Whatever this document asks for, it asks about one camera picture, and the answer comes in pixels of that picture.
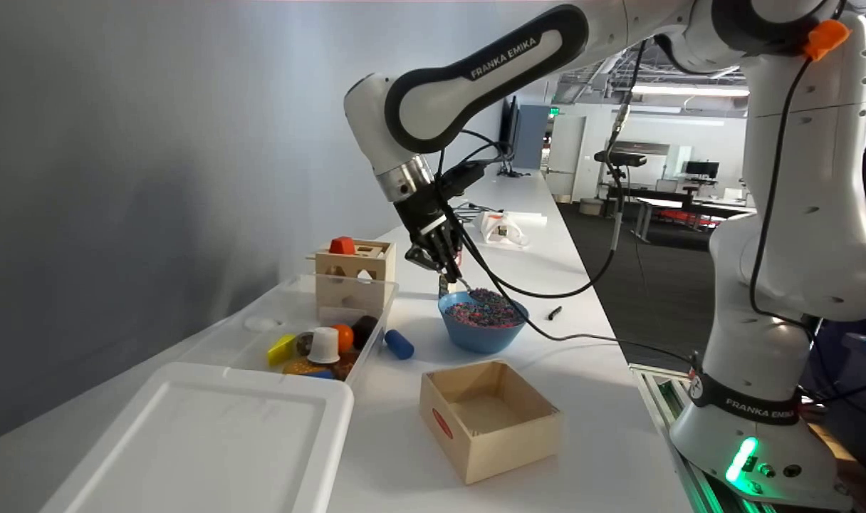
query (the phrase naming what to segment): wooden box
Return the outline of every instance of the wooden box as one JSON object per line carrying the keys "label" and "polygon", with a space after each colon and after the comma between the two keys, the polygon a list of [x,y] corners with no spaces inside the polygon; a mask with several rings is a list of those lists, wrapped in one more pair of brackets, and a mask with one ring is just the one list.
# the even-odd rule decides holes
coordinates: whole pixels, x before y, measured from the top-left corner
{"label": "wooden box", "polygon": [[500,362],[425,375],[420,419],[463,484],[558,450],[558,410]]}
{"label": "wooden box", "polygon": [[355,254],[315,254],[315,309],[382,312],[395,283],[395,248],[355,241]]}

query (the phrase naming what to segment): ceiling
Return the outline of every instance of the ceiling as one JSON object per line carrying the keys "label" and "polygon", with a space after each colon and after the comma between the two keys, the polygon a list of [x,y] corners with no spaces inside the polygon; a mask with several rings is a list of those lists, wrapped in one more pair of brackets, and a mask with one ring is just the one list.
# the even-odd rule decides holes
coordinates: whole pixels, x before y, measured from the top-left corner
{"label": "ceiling", "polygon": [[[605,61],[600,68],[578,71],[578,74],[561,74],[547,83],[553,91],[553,104],[618,104],[628,91],[628,80],[635,71],[635,55],[637,48],[628,48],[611,61]],[[674,87],[744,87],[744,74],[736,68],[726,68],[718,74],[687,74],[674,68],[665,55],[647,44],[647,51],[641,58],[637,83],[674,83]],[[635,98],[635,104],[652,104],[652,105],[670,105],[678,104],[687,111],[744,111],[745,101],[705,101],[705,98]]]}

